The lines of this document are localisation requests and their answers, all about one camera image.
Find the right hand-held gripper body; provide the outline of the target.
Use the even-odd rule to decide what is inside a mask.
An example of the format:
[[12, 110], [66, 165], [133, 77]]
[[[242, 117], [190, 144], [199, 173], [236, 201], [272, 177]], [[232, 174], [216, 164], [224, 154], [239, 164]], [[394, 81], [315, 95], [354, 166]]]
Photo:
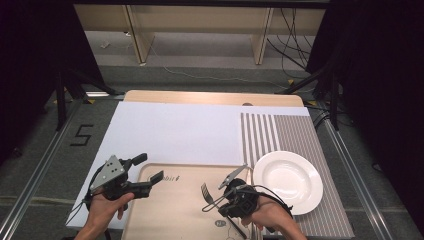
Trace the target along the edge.
[[223, 197], [228, 200], [218, 208], [223, 217], [244, 218], [251, 215], [257, 207], [259, 193], [238, 175], [247, 168], [244, 164], [228, 174], [218, 189], [224, 188]]

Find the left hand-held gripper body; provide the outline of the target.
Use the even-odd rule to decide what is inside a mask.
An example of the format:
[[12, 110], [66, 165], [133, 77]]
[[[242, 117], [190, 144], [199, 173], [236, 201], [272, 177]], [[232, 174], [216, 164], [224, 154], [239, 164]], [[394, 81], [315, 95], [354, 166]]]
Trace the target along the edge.
[[87, 190], [87, 201], [102, 194], [108, 200], [117, 200], [127, 193], [133, 193], [134, 198], [147, 198], [150, 195], [152, 185], [148, 182], [131, 183], [128, 180], [128, 172], [132, 167], [131, 159], [118, 159], [112, 155], [101, 167], [99, 167]]

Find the aluminium floor rail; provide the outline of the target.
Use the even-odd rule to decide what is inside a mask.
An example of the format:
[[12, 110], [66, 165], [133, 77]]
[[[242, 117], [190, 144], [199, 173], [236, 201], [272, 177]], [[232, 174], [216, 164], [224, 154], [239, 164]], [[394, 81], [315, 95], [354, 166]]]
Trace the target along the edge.
[[394, 240], [383, 214], [366, 186], [340, 133], [333, 127], [330, 120], [325, 120], [324, 125], [378, 240]]
[[0, 224], [0, 240], [10, 240], [19, 226], [32, 197], [38, 190], [43, 178], [45, 177], [53, 159], [58, 151], [65, 135], [69, 129], [70, 123], [75, 114], [82, 105], [81, 100], [74, 100], [69, 109], [65, 111], [65, 120], [59, 124], [59, 129], [49, 140], [48, 146], [43, 151], [43, 155], [37, 160], [37, 165], [31, 172], [26, 184], [19, 195], [10, 203], [11, 208]]

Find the black curtain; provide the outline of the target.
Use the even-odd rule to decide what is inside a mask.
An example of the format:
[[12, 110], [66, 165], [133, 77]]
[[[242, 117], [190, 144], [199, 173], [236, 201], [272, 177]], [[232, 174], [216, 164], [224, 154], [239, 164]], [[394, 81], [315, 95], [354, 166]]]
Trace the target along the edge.
[[308, 70], [336, 52], [350, 116], [424, 234], [424, 0], [329, 0]]
[[0, 164], [18, 147], [58, 84], [82, 98], [105, 86], [66, 0], [0, 0]]

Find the person's right hand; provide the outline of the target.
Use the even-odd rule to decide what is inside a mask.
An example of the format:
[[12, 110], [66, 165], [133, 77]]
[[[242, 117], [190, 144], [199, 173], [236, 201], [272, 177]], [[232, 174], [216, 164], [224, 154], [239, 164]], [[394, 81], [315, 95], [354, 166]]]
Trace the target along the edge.
[[249, 216], [243, 217], [241, 223], [244, 226], [253, 223], [260, 229], [266, 227], [283, 232], [294, 224], [294, 220], [276, 201], [260, 196], [256, 209]]

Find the beige wooden desk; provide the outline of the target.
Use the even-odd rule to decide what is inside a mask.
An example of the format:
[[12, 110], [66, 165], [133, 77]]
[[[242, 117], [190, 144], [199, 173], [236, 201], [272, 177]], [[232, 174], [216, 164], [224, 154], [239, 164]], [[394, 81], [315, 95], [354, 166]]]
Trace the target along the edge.
[[144, 64], [158, 32], [248, 34], [254, 62], [262, 63], [270, 35], [314, 36], [324, 12], [302, 8], [84, 5], [74, 6], [86, 31], [128, 32]]

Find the light wooden table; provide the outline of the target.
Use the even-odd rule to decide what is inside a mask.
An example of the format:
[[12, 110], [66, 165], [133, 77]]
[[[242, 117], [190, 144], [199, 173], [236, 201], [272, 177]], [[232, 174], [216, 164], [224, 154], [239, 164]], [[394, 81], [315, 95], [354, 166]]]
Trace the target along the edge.
[[215, 104], [237, 106], [303, 107], [296, 95], [274, 95], [256, 93], [187, 92], [130, 90], [125, 94], [126, 102], [153, 102], [177, 104]]

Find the grey striped placemat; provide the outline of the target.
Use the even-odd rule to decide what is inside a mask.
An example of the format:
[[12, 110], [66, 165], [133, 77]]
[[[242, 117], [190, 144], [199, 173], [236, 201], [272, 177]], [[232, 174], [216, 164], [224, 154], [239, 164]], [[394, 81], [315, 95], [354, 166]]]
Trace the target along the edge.
[[243, 162], [254, 169], [258, 160], [274, 151], [289, 151], [307, 159], [323, 182], [323, 197], [311, 212], [294, 215], [303, 233], [316, 239], [351, 239], [353, 229], [332, 179], [311, 118], [296, 115], [243, 113]]

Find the white table sheet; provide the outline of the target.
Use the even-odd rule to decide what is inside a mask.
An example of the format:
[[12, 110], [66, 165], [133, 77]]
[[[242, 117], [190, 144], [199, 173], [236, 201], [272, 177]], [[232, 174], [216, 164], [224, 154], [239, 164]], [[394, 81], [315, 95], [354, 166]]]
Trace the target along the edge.
[[150, 163], [253, 165], [281, 147], [275, 118], [308, 118], [304, 107], [120, 102], [86, 177], [111, 156]]

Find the metal fork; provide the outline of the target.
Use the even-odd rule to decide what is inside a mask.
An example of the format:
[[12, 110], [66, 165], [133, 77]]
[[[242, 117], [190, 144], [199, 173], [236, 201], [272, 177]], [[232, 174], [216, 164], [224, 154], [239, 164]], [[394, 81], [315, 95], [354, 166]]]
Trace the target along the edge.
[[[203, 199], [207, 203], [207, 205], [202, 208], [202, 211], [203, 212], [209, 212], [212, 208], [217, 208], [217, 204], [215, 203], [215, 200], [213, 199], [213, 197], [209, 193], [207, 185], [205, 183], [203, 183], [201, 185], [200, 189], [201, 189]], [[232, 227], [239, 233], [239, 235], [244, 240], [247, 240], [247, 235], [241, 230], [241, 228], [230, 217], [226, 217], [226, 219], [229, 221], [229, 223], [232, 225]]]

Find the black metal stand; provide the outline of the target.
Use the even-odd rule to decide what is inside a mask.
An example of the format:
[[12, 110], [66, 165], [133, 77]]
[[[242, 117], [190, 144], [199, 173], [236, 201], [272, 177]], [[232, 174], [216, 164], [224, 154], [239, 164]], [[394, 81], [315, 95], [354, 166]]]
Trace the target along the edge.
[[313, 72], [310, 76], [301, 80], [299, 83], [294, 84], [286, 90], [280, 91], [280, 94], [283, 95], [293, 94], [295, 91], [311, 84], [313, 81], [317, 81], [313, 90], [313, 96], [316, 100], [321, 101], [327, 94], [330, 95], [329, 120], [336, 131], [339, 130], [337, 122], [339, 84], [336, 75], [337, 62], [339, 60], [340, 51], [334, 50], [322, 68]]
[[65, 92], [68, 92], [73, 99], [87, 100], [88, 93], [83, 88], [83, 84], [92, 85], [112, 96], [122, 95], [122, 92], [114, 90], [107, 86], [102, 77], [94, 78], [81, 71], [64, 68], [57, 71], [56, 74], [56, 100], [58, 109], [58, 124], [56, 130], [63, 128], [67, 121], [67, 110], [65, 102]]

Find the person's left hand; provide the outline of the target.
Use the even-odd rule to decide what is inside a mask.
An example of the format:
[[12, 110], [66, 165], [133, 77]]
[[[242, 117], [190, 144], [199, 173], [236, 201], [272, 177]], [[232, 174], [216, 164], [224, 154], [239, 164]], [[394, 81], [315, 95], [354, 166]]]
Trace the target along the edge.
[[103, 232], [114, 216], [121, 220], [124, 215], [124, 207], [134, 199], [133, 193], [127, 193], [117, 200], [108, 200], [102, 194], [95, 195], [91, 201], [86, 225]]

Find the white round plate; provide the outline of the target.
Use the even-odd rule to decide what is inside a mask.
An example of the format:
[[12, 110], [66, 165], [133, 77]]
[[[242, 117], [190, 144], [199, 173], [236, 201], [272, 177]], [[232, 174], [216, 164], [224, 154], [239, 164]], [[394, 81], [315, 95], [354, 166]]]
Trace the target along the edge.
[[275, 193], [293, 215], [313, 211], [323, 197], [323, 182], [317, 169], [304, 157], [289, 151], [262, 156], [253, 169], [253, 183]]

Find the beige plastic tray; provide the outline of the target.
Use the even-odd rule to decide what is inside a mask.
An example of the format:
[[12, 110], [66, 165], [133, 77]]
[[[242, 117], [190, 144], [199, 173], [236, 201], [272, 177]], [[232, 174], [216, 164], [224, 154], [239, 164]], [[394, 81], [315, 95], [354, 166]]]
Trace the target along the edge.
[[162, 171], [147, 198], [134, 200], [121, 240], [263, 240], [257, 228], [228, 221], [204, 200], [206, 185], [214, 199], [222, 196], [221, 183], [236, 169], [231, 165], [147, 164], [139, 179]]

